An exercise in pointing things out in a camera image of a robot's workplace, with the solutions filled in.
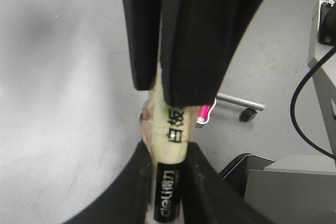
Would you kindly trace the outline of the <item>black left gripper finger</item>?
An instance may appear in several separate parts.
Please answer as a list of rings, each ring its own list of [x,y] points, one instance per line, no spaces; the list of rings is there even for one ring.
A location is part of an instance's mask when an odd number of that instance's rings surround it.
[[[157,68],[165,102],[211,104],[263,0],[122,0],[135,89]]]

